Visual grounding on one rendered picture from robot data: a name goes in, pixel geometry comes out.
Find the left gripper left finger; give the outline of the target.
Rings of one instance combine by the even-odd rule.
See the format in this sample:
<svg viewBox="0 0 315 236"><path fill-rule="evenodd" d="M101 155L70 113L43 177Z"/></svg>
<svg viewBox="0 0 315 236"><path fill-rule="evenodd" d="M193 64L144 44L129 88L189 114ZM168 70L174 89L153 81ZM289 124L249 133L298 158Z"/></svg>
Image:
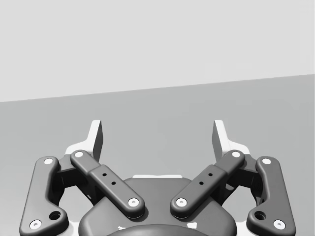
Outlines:
<svg viewBox="0 0 315 236"><path fill-rule="evenodd" d="M109 167L99 163L103 145L100 120L93 120L86 140L70 145L62 159L46 156L34 165L19 226L22 236L58 236L69 226L59 206L64 190L77 186L96 205L108 199L128 219L145 213L144 199Z"/></svg>

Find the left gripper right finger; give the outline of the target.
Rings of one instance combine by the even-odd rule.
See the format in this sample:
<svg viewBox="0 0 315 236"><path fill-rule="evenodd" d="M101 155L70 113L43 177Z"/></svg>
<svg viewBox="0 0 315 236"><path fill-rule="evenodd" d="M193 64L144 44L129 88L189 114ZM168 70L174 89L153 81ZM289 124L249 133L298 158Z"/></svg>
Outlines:
<svg viewBox="0 0 315 236"><path fill-rule="evenodd" d="M256 207L249 211L247 229L257 236L294 236L296 225L280 162L273 157L254 159L249 149L229 140L222 120L213 124L216 163L206 167L170 202L170 212L186 219L209 198L223 204L239 187L249 188Z"/></svg>

